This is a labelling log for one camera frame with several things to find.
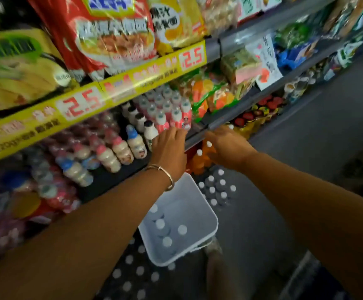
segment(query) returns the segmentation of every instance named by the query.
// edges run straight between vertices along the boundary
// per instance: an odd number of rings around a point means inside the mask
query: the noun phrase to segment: blue lid
[[[29,179],[29,175],[25,171],[10,170],[1,178],[2,184],[10,189],[15,189],[23,185]]]
[[[60,160],[59,166],[62,168],[62,170],[68,170],[73,165],[73,161],[67,158],[64,158],[63,160]]]
[[[128,125],[126,126],[126,132],[128,134],[128,139],[134,139],[137,138],[138,133],[137,131],[134,129],[133,125]]]

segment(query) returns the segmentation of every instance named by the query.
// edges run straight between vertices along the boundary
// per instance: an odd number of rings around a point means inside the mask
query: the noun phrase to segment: left arm
[[[153,143],[150,164],[174,181],[185,171],[185,135],[172,127]],[[0,261],[0,299],[91,300],[169,185],[164,172],[141,171],[8,253]]]

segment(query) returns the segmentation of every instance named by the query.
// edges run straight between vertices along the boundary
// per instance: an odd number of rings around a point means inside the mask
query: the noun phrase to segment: silver bangle
[[[147,166],[145,168],[145,170],[149,170],[150,168],[155,168],[157,170],[161,170],[169,177],[170,182],[172,183],[172,185],[168,186],[166,191],[170,191],[170,190],[172,190],[174,188],[175,182],[173,182],[172,176],[162,166],[159,166],[159,165],[156,165],[156,164],[151,164],[151,165]]]

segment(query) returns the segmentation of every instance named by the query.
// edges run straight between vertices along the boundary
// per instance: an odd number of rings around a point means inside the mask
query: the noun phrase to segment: red instant noodle package
[[[156,56],[147,0],[28,0],[76,80],[102,80]]]

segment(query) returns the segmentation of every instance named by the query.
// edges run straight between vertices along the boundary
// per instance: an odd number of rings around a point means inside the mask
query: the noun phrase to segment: price tag
[[[97,87],[93,86],[85,90],[67,95],[55,105],[59,112],[68,121],[73,121],[81,115],[88,114],[104,106],[104,97]]]
[[[179,63],[182,71],[191,69],[195,65],[200,65],[205,59],[205,49],[203,45],[192,47],[183,53],[179,54]]]

